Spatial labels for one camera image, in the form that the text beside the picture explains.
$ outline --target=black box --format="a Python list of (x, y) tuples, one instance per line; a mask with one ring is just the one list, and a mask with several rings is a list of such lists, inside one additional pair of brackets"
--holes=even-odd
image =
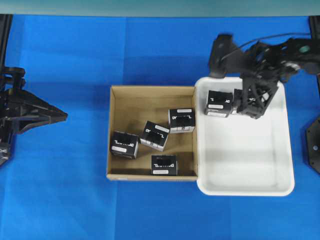
[(178, 162), (176, 155), (152, 155), (151, 174), (177, 176)]
[(241, 115), (240, 113), (237, 113), (238, 107), (242, 103), (242, 90), (241, 89), (234, 89), (233, 93), (233, 102), (232, 102), (232, 112), (233, 115)]
[(147, 121), (140, 137), (140, 142), (162, 152), (167, 143), (169, 132), (168, 128)]
[(138, 136), (114, 131), (110, 143), (110, 152), (113, 155), (135, 159), (139, 148)]
[(226, 118), (232, 110), (232, 92), (209, 90), (205, 114), (209, 116)]
[(169, 109), (169, 128), (171, 134), (192, 133), (196, 126), (193, 108)]

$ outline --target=open cardboard box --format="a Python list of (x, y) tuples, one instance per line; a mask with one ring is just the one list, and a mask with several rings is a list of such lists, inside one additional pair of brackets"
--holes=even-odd
[[(140, 136), (146, 121), (168, 127), (168, 110), (195, 108), (193, 86), (112, 86), (110, 89), (109, 144), (114, 131)], [(151, 156), (174, 154), (178, 176), (151, 175)], [(110, 153), (106, 176), (110, 180), (195, 181), (197, 180), (197, 131), (169, 134), (164, 151), (139, 144), (136, 159)]]

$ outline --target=black cable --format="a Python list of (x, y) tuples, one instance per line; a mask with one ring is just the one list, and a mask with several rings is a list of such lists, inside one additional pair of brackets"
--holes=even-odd
[(234, 54), (236, 51), (239, 51), (240, 49), (242, 49), (244, 46), (251, 44), (253, 42), (259, 41), (259, 40), (263, 40), (263, 39), (272, 39), (272, 38), (277, 38), (277, 37), (283, 37), (283, 36), (288, 36), (288, 35), (310, 35), (310, 33), (305, 33), (305, 32), (289, 32), (289, 33), (282, 33), (282, 34), (276, 34), (276, 35), (269, 35), (269, 36), (263, 36), (263, 37), (259, 37), (259, 38), (255, 38), (253, 40), (247, 41), (246, 43), (240, 45), (238, 48), (236, 48), (235, 50), (229, 52), (228, 54), (224, 55), (221, 58), (221, 61), (227, 57), (229, 57), (230, 55)]

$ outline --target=box with white label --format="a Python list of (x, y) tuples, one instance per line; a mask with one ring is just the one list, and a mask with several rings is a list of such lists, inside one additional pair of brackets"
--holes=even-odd
[(137, 157), (139, 148), (138, 136), (120, 131), (114, 131), (110, 151), (116, 156), (121, 156), (129, 159)]
[(232, 92), (208, 91), (205, 114), (208, 116), (227, 118), (232, 110)]
[(168, 121), (171, 134), (192, 133), (196, 126), (193, 108), (169, 109)]
[(178, 162), (176, 155), (152, 155), (151, 174), (158, 176), (177, 176)]
[(169, 129), (151, 121), (146, 121), (140, 142), (143, 145), (157, 149), (161, 152), (165, 149)]

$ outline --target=white tray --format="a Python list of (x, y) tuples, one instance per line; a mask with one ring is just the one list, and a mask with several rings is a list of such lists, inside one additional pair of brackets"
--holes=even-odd
[(199, 189), (207, 195), (285, 196), (295, 186), (283, 84), (264, 116), (204, 114), (208, 90), (242, 89), (238, 77), (204, 77), (196, 84)]

